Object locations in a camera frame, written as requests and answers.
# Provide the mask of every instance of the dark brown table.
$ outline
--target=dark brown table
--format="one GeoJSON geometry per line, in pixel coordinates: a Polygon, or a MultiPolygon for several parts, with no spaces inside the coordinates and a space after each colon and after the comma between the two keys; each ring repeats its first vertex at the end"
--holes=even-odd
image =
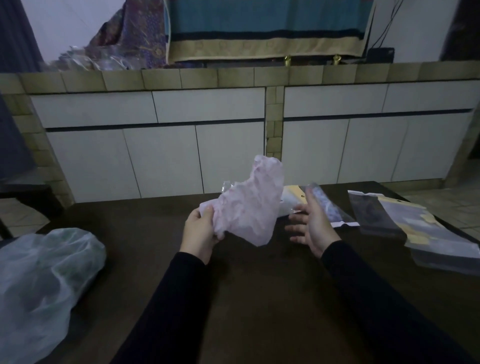
{"type": "MultiPolygon", "coordinates": [[[[351,215],[348,189],[400,197],[376,182],[322,187],[351,215]]],[[[188,213],[216,196],[75,204],[41,229],[91,231],[108,254],[105,269],[72,311],[67,338],[42,363],[108,363],[177,252],[188,213]]],[[[367,341],[328,273],[307,247],[288,241],[286,221],[278,220],[266,246],[256,248],[229,235],[215,247],[201,363],[372,362],[367,341]]],[[[480,359],[479,277],[418,267],[402,240],[365,236],[346,226],[337,231],[408,301],[480,359]]]]}

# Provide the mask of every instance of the forearm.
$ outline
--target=forearm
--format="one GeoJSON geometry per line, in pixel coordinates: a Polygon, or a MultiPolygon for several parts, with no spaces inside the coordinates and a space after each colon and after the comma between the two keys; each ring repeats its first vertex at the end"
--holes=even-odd
{"type": "Polygon", "coordinates": [[[331,244],[322,262],[381,360],[474,363],[456,342],[409,304],[345,242],[331,244]]]}
{"type": "Polygon", "coordinates": [[[193,362],[206,313],[205,264],[177,253],[111,364],[193,362]]]}

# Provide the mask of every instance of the pink fabric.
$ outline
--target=pink fabric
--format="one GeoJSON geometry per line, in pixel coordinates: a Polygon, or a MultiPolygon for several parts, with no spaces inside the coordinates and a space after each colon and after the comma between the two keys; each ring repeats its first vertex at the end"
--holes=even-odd
{"type": "Polygon", "coordinates": [[[253,245],[270,241],[283,191],[283,166],[276,158],[256,156],[250,178],[236,182],[219,198],[200,204],[200,214],[212,205],[215,234],[229,231],[253,245]]]}

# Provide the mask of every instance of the white wall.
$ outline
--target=white wall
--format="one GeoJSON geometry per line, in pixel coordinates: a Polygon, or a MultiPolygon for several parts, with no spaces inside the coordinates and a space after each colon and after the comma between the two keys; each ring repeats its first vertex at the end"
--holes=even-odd
{"type": "MultiPolygon", "coordinates": [[[[377,0],[371,47],[390,21],[398,0],[377,0]]],[[[382,47],[395,48],[397,62],[438,61],[459,0],[404,0],[382,47]]]]}
{"type": "Polygon", "coordinates": [[[22,0],[38,47],[51,61],[70,46],[86,46],[124,0],[22,0]]]}

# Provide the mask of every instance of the white cabinet door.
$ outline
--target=white cabinet door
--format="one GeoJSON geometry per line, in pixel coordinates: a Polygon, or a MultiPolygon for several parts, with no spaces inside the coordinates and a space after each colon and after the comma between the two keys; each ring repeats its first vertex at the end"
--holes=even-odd
{"type": "Polygon", "coordinates": [[[265,88],[154,91],[158,122],[262,119],[265,88]]]}
{"type": "Polygon", "coordinates": [[[40,95],[32,102],[44,128],[157,123],[151,92],[40,95]]]}
{"type": "Polygon", "coordinates": [[[220,192],[224,181],[250,177],[253,160],[264,153],[261,121],[197,125],[198,151],[205,193],[220,192]]]}
{"type": "Polygon", "coordinates": [[[389,182],[407,124],[405,116],[350,119],[338,183],[389,182]]]}
{"type": "Polygon", "coordinates": [[[392,181],[445,178],[470,120],[470,113],[409,116],[392,181]]]}
{"type": "Polygon", "coordinates": [[[348,119],[283,124],[285,185],[336,183],[348,119]]]}
{"type": "Polygon", "coordinates": [[[194,125],[123,132],[142,197],[203,193],[194,125]]]}
{"type": "Polygon", "coordinates": [[[285,87],[286,118],[382,112],[387,84],[285,87]]]}
{"type": "Polygon", "coordinates": [[[390,84],[383,112],[471,109],[480,99],[480,81],[390,84]]]}
{"type": "Polygon", "coordinates": [[[47,135],[76,202],[140,198],[122,130],[47,135]]]}

